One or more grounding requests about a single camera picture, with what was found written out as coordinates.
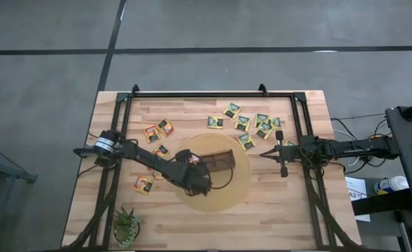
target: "potted plant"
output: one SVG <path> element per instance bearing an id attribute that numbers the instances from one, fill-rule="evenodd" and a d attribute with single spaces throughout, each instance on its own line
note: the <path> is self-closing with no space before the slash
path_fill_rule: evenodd
<path id="1" fill-rule="evenodd" d="M 130 247 L 141 230 L 139 223 L 142 221 L 142 217 L 134 217 L 133 213 L 134 209 L 127 213 L 123 207 L 121 213 L 115 210 L 113 221 L 114 237 L 122 248 Z"/>

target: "paper sheet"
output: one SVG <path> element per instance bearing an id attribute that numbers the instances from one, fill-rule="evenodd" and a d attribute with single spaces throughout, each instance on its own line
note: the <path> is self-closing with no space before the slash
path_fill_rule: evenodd
<path id="1" fill-rule="evenodd" d="M 346 177 L 346 183 L 351 201 L 364 199 L 367 197 L 366 182 L 364 179 Z M 355 219 L 357 221 L 371 222 L 371 216 L 369 214 L 355 216 Z"/>

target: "wooden table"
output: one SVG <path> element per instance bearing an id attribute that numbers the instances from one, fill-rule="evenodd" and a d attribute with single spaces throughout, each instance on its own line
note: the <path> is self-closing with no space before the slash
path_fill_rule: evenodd
<path id="1" fill-rule="evenodd" d="M 314 134 L 333 139 L 323 91 L 304 92 Z M 99 93 L 90 125 L 91 133 L 99 135 L 102 130 L 110 128 L 115 96 L 116 92 Z M 256 113 L 280 117 L 285 139 L 297 143 L 289 99 L 269 97 L 133 99 L 127 138 L 138 139 L 140 147 L 147 150 L 164 144 L 171 151 L 170 158 L 182 142 L 198 134 L 219 132 L 236 138 L 242 132 L 234 129 L 234 120 L 222 114 L 230 102 L 241 106 L 240 114 L 251 120 Z M 207 116 L 220 115 L 225 119 L 225 128 L 208 129 Z M 146 143 L 143 129 L 164 118 L 173 123 L 175 132 L 154 143 Z M 304 121 L 301 125 L 303 132 L 306 132 Z M 289 176 L 281 178 L 280 165 L 258 155 L 276 145 L 275 135 L 271 134 L 267 140 L 263 140 L 254 134 L 254 129 L 251 127 L 250 133 L 257 146 L 247 151 L 252 169 L 248 195 L 241 203 L 218 213 L 203 213 L 189 208 L 176 197 L 174 186 L 166 181 L 156 181 L 148 196 L 139 194 L 132 186 L 137 176 L 148 175 L 148 170 L 135 161 L 124 160 L 115 208 L 134 207 L 135 214 L 144 217 L 133 249 L 315 249 L 302 168 L 297 164 L 289 164 Z M 92 137 L 87 140 L 87 144 L 94 142 Z M 80 170 L 91 167 L 93 162 L 93 157 L 83 160 Z M 92 217 L 100 177 L 101 169 L 98 168 L 78 179 L 63 245 L 70 244 Z M 325 186 L 335 219 L 350 238 L 360 244 L 340 166 L 333 164 L 325 168 Z M 322 216 L 320 223 L 325 237 Z M 104 222 L 100 225 L 99 241 L 103 237 L 103 228 Z M 113 235 L 110 249 L 119 249 Z"/>

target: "plant pot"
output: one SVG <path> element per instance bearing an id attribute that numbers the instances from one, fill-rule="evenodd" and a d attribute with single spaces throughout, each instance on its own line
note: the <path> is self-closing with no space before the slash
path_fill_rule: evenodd
<path id="1" fill-rule="evenodd" d="M 134 239 L 136 239 L 136 238 L 138 237 L 138 234 L 139 234 L 140 231 L 141 231 L 141 224 L 140 224 L 140 223 L 137 223 L 137 232 L 136 232 L 136 235 L 134 236 Z M 113 233 L 114 233 L 114 238 L 115 238 L 115 240 L 116 240 L 117 242 L 120 242 L 120 241 L 117 239 L 117 236 L 116 236 L 116 233 L 115 233 L 115 228 L 114 228 L 114 230 L 113 230 Z"/>

